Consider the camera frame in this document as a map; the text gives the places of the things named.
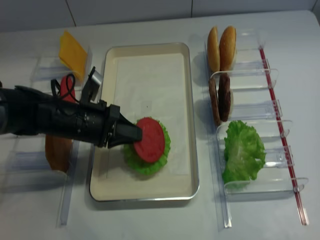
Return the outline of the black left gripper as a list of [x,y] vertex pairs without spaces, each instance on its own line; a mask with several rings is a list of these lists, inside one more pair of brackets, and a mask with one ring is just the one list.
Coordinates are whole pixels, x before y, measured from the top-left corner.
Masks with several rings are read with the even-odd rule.
[[91,143],[99,148],[140,142],[143,131],[128,121],[118,105],[100,100],[98,103],[80,103],[76,111],[77,123],[74,139]]

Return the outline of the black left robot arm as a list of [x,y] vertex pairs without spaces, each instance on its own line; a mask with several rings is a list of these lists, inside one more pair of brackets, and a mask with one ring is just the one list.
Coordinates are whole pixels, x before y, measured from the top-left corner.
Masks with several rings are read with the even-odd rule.
[[0,90],[0,133],[51,135],[113,148],[142,140],[142,129],[104,100],[72,103],[57,95],[15,86]]

